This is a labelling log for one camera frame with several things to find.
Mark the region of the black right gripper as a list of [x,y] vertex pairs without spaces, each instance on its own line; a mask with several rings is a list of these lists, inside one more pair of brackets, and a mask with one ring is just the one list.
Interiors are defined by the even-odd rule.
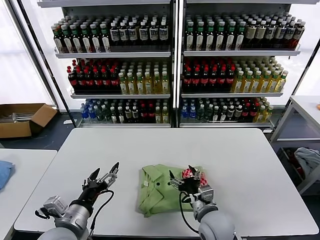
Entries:
[[178,188],[180,192],[194,195],[198,193],[198,188],[201,185],[200,179],[202,177],[202,171],[191,165],[189,165],[188,168],[190,170],[189,178],[184,178],[183,180],[176,178],[170,170],[170,185]]

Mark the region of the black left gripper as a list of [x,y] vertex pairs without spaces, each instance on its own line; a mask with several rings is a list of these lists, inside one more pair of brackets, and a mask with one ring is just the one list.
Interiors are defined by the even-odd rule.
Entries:
[[96,200],[98,195],[108,189],[107,183],[114,183],[118,178],[117,173],[119,171],[120,163],[117,162],[103,177],[100,178],[100,182],[97,181],[97,177],[100,172],[98,167],[92,172],[87,179],[83,181],[81,200]]

